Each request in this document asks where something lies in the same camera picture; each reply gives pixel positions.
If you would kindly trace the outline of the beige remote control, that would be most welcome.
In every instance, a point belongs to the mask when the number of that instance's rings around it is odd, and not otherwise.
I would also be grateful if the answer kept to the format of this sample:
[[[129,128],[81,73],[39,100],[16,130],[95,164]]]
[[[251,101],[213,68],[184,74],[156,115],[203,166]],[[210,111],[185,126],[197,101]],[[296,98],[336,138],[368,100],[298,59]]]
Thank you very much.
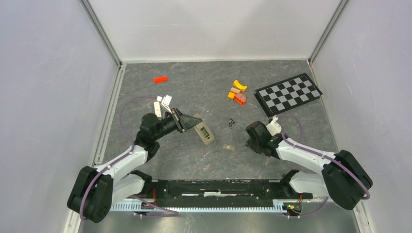
[[[194,117],[200,118],[202,121],[198,123],[194,128],[198,135],[200,136],[201,140],[206,144],[209,145],[215,139],[213,133],[211,132],[210,128],[206,125],[205,121],[201,118],[199,114],[195,114]]]

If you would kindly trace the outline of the beige battery cover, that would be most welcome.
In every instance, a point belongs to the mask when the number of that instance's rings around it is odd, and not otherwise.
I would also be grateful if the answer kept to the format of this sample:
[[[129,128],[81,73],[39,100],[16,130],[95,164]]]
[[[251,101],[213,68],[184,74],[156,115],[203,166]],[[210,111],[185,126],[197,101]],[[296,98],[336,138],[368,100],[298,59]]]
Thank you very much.
[[[234,151],[234,150],[236,149],[236,147],[233,146],[233,145],[224,144],[224,145],[223,145],[223,149]]]

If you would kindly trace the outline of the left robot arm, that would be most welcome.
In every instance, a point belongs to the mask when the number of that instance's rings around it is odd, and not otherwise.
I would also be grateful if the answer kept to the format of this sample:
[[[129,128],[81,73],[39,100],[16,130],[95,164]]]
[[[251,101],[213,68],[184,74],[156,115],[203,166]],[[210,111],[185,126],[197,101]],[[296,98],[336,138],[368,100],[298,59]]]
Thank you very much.
[[[135,169],[155,156],[160,138],[173,131],[184,133],[200,123],[201,118],[185,115],[176,108],[162,119],[154,113],[145,114],[135,140],[125,152],[97,168],[85,166],[80,170],[67,207],[82,219],[99,223],[114,204],[134,194],[150,196],[153,185]]]

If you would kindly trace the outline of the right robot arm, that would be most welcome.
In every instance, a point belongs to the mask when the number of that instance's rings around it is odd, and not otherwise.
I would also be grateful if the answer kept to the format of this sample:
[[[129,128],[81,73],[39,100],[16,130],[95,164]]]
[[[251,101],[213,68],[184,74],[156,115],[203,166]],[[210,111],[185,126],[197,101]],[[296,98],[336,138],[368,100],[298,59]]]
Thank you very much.
[[[273,120],[265,125],[260,121],[246,127],[247,147],[258,154],[289,161],[312,171],[311,174],[293,171],[281,184],[281,193],[293,198],[298,193],[332,199],[338,206],[353,210],[361,200],[371,197],[373,181],[352,153],[314,149],[281,133]]]

